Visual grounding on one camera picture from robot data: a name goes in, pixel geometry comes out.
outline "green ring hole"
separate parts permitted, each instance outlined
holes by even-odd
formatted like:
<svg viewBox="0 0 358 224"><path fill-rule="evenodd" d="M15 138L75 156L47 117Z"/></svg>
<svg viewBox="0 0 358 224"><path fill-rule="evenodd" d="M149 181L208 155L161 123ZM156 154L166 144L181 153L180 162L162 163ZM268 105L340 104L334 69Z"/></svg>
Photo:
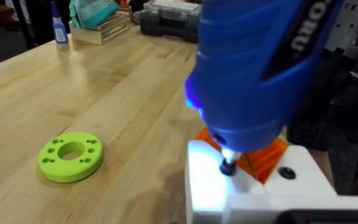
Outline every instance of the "green ring hole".
<svg viewBox="0 0 358 224"><path fill-rule="evenodd" d="M84 153L85 147L80 142L69 142L64 144L57 151L57 156L64 160L73 160L82 155Z"/></svg>

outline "floor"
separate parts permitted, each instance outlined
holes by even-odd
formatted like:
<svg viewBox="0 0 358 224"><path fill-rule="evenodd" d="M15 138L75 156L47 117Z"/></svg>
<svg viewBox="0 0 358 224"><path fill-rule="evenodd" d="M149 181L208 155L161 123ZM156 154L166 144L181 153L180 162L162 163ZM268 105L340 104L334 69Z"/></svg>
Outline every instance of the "floor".
<svg viewBox="0 0 358 224"><path fill-rule="evenodd" d="M27 50L19 27L0 27L0 62L19 55Z"/></svg>

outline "green 3d printed ring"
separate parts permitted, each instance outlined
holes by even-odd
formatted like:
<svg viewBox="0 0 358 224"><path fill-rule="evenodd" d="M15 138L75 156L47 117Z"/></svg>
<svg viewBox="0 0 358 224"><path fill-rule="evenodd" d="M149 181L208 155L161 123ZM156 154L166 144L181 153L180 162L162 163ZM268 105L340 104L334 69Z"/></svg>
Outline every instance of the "green 3d printed ring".
<svg viewBox="0 0 358 224"><path fill-rule="evenodd" d="M63 159L71 153L81 155L75 159ZM48 142L38 156L38 165L43 175L59 183L88 177L99 168L102 161L102 144L89 133L62 134Z"/></svg>

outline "orange plastic part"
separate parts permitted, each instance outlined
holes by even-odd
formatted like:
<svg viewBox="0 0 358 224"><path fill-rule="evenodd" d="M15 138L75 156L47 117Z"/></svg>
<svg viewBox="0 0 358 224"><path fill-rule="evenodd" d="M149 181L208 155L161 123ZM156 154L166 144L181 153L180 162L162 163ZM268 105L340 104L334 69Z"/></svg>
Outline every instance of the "orange plastic part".
<svg viewBox="0 0 358 224"><path fill-rule="evenodd" d="M197 135L196 139L204 140L218 151L221 150L221 146L214 142L206 128ZM241 155L236 163L242 170L264 184L284 155L287 147L288 144L285 141L277 138L265 149Z"/></svg>

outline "screw hole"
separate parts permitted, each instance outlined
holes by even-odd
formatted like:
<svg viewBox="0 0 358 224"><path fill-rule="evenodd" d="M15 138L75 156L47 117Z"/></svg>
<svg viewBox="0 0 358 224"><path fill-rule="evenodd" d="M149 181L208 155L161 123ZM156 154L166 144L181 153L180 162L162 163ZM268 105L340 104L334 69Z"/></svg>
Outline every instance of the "screw hole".
<svg viewBox="0 0 358 224"><path fill-rule="evenodd" d="M281 167L278 169L278 173L288 179L288 180L293 180L296 178L296 174L295 174L295 171L289 167Z"/></svg>

